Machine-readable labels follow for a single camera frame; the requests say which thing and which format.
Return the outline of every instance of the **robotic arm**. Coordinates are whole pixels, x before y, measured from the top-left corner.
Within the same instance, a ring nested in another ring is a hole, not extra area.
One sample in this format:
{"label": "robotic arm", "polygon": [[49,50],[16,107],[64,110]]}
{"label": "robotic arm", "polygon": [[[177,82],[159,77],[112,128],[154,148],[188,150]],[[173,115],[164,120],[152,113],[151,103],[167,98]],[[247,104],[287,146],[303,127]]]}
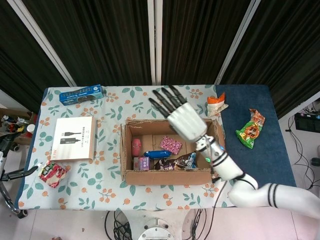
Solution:
{"label": "robotic arm", "polygon": [[175,96],[165,88],[161,90],[171,103],[160,93],[153,91],[167,110],[152,98],[149,98],[149,101],[184,140],[196,143],[196,150],[205,158],[211,159],[212,178],[214,169],[223,181],[235,180],[232,190],[228,193],[230,201],[235,206],[242,208],[270,206],[320,219],[320,199],[311,192],[274,183],[259,188],[257,181],[244,173],[212,136],[206,135],[207,125],[190,103],[175,87],[170,86],[170,89]]}

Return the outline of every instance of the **table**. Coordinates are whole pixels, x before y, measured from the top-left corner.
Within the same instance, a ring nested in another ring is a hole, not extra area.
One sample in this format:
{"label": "table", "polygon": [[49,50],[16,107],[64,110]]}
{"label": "table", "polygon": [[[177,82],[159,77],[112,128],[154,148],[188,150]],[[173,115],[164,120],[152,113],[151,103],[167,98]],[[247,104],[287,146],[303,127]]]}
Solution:
{"label": "table", "polygon": [[[266,85],[217,85],[216,93],[225,92],[229,107],[221,112],[228,154],[251,175],[260,187],[267,183],[296,186],[284,138]],[[235,131],[249,120],[249,109],[257,109],[265,122],[253,149],[244,147]]]}
{"label": "table", "polygon": [[[150,104],[159,86],[105,86],[104,98],[63,106],[59,93],[80,87],[50,87],[42,100],[36,131],[25,168],[45,164],[51,158],[58,118],[93,116],[97,120],[93,161],[65,162],[68,170],[57,188],[38,178],[38,172],[22,181],[15,205],[20,209],[150,210],[212,208],[223,183],[203,185],[127,185],[120,176],[120,124],[126,119],[163,119]],[[208,96],[217,96],[214,85],[179,85],[181,94],[206,118]],[[222,125],[222,118],[213,117]],[[217,207],[233,206],[227,197],[232,182],[221,193]]]}

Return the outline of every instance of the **dark snack bag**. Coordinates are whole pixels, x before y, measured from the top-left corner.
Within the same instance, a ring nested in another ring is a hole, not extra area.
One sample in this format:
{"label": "dark snack bag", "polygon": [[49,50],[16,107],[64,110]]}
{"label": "dark snack bag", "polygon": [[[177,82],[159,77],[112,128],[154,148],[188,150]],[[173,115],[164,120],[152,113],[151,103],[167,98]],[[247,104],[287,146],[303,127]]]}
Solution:
{"label": "dark snack bag", "polygon": [[236,130],[235,133],[243,145],[252,149],[254,147],[255,139],[259,136],[265,123],[265,117],[256,109],[249,110],[251,112],[251,120],[244,125],[241,130]]}
{"label": "dark snack bag", "polygon": [[191,152],[177,159],[160,159],[155,164],[156,170],[185,170],[196,168],[196,152]]}

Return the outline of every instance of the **robot finger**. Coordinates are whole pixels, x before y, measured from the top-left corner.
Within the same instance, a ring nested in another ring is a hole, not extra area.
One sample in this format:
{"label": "robot finger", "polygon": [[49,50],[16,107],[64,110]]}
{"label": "robot finger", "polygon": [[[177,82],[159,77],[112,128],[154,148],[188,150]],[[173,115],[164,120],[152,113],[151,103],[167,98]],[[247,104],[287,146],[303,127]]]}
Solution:
{"label": "robot finger", "polygon": [[175,110],[175,108],[160,93],[158,93],[156,90],[153,90],[152,92],[155,96],[157,96],[160,102],[162,102],[163,105],[168,109],[169,113],[172,113]]}
{"label": "robot finger", "polygon": [[149,98],[150,103],[159,110],[159,112],[165,117],[169,117],[169,113],[162,107],[159,105],[159,103],[157,103],[155,100],[153,100],[151,97]]}
{"label": "robot finger", "polygon": [[180,107],[180,103],[175,99],[174,96],[170,92],[167,91],[164,87],[161,88],[162,92],[167,96],[167,98],[170,100],[170,102],[176,107]]}
{"label": "robot finger", "polygon": [[185,98],[181,95],[181,93],[172,85],[169,85],[169,88],[172,90],[172,92],[174,93],[174,95],[177,96],[177,98],[179,99],[180,103],[183,105],[185,104],[187,101],[185,100]]}

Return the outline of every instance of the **purple package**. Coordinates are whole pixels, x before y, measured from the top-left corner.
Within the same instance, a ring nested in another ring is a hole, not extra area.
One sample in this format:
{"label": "purple package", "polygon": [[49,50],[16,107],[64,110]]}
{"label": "purple package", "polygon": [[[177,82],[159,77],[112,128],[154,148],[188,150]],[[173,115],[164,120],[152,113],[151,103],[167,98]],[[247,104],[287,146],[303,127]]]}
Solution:
{"label": "purple package", "polygon": [[139,170],[140,171],[148,171],[149,169],[150,169],[149,157],[147,157],[147,156],[139,157]]}
{"label": "purple package", "polygon": [[164,136],[160,143],[161,148],[173,153],[174,155],[177,155],[179,153],[181,146],[182,146],[181,142],[176,141],[168,136]]}

